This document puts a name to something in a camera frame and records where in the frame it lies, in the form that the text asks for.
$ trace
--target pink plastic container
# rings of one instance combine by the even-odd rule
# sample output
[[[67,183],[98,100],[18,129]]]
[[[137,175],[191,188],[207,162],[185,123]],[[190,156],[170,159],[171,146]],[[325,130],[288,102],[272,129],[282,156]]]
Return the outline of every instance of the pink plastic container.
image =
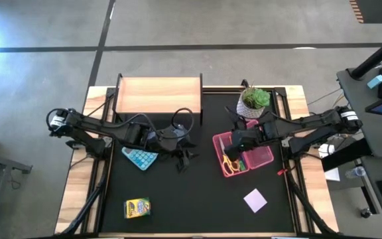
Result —
[[[251,120],[249,123],[247,123],[247,127],[253,127],[256,123],[257,120]],[[273,154],[269,146],[257,147],[254,150],[246,151],[241,154],[241,158],[244,160],[246,170],[234,173],[232,175],[228,175],[222,168],[223,152],[220,147],[220,140],[222,140],[223,145],[225,145],[225,147],[231,145],[231,134],[232,132],[221,133],[213,136],[212,138],[213,145],[216,150],[216,155],[218,156],[220,167],[225,177],[240,175],[242,173],[248,172],[250,169],[262,167],[263,165],[266,165],[273,161]]]

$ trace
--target gray floor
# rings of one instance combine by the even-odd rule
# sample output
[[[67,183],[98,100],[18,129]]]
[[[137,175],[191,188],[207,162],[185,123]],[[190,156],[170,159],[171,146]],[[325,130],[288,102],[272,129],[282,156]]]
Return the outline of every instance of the gray floor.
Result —
[[[0,0],[0,47],[97,46],[108,3]],[[382,25],[357,23],[346,0],[118,0],[111,19],[107,46],[382,42]],[[374,51],[105,52],[95,84],[112,86],[119,72],[203,73],[206,85],[238,84],[243,78],[255,84],[303,85],[311,102],[339,87],[338,70],[356,66]],[[49,138],[44,117],[55,107],[82,109],[94,57],[94,52],[0,53],[0,155],[34,165],[26,177],[14,174],[21,189],[7,189],[0,238],[54,232],[72,152],[64,140]],[[310,110],[327,110],[338,94]],[[361,219],[349,209],[351,203],[363,204],[360,195],[333,192],[332,199],[342,232],[382,234],[382,220]]]

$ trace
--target white paper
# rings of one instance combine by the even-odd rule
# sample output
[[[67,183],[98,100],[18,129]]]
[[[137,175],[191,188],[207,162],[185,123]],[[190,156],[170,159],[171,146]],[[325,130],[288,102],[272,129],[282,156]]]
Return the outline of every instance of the white paper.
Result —
[[[267,204],[266,199],[257,189],[245,196],[244,201],[250,206],[254,213]]]
[[[323,145],[321,145],[319,147],[319,157],[323,158],[323,157],[328,156],[327,150],[329,150],[330,154],[332,154],[336,149],[335,149],[334,145],[330,145],[330,147],[328,147],[328,144],[324,143]],[[338,168],[326,171],[325,172],[325,178],[326,178],[326,180],[340,182],[340,174],[338,173]]]

